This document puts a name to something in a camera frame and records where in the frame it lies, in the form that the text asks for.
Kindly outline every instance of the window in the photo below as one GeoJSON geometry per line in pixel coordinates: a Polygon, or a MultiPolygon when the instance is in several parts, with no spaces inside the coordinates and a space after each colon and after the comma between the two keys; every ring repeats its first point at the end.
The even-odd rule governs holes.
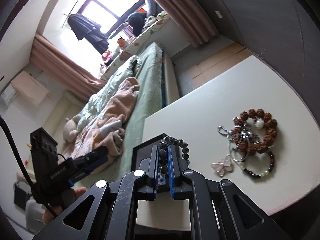
{"type": "Polygon", "coordinates": [[[144,3],[145,0],[86,0],[78,13],[100,24],[100,30],[110,35],[144,3]]]}

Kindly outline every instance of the pink butterfly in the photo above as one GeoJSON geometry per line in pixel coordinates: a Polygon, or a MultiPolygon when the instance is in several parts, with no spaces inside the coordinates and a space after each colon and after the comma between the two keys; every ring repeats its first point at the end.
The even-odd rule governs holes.
{"type": "Polygon", "coordinates": [[[212,163],[211,168],[213,168],[220,177],[223,177],[225,171],[231,172],[233,170],[232,164],[231,164],[231,157],[228,154],[224,160],[221,160],[221,162],[212,163]]]}

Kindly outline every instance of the stuffed animal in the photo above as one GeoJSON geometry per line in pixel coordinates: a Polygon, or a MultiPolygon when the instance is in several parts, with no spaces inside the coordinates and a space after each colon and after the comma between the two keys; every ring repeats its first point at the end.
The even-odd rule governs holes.
{"type": "Polygon", "coordinates": [[[81,118],[81,114],[77,114],[71,120],[66,118],[66,125],[63,128],[63,138],[65,141],[71,143],[74,142],[78,136],[77,133],[77,123],[81,118]]]}

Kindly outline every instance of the window frame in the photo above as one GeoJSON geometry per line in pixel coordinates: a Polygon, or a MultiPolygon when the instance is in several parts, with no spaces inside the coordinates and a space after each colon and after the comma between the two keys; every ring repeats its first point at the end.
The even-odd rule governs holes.
{"type": "Polygon", "coordinates": [[[99,6],[101,6],[104,10],[106,10],[108,13],[110,13],[113,17],[117,19],[117,22],[106,33],[106,35],[108,36],[110,36],[113,31],[115,31],[122,23],[124,23],[124,21],[129,17],[130,14],[142,8],[142,6],[144,6],[145,4],[145,0],[139,0],[134,5],[132,5],[122,16],[119,17],[98,0],[86,0],[78,10],[78,13],[83,13],[84,9],[88,6],[88,4],[91,1],[97,3],[99,6]]]}

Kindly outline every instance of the green bed sheet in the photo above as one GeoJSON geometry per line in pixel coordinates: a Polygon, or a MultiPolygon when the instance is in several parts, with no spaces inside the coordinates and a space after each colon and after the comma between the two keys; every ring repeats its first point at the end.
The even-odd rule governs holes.
{"type": "Polygon", "coordinates": [[[142,143],[144,120],[162,108],[161,65],[162,48],[152,43],[140,55],[142,67],[136,74],[140,84],[136,106],[130,119],[124,124],[124,152],[113,164],[95,175],[89,175],[76,183],[76,187],[91,187],[104,179],[108,182],[120,180],[130,172],[132,149],[142,143]]]}

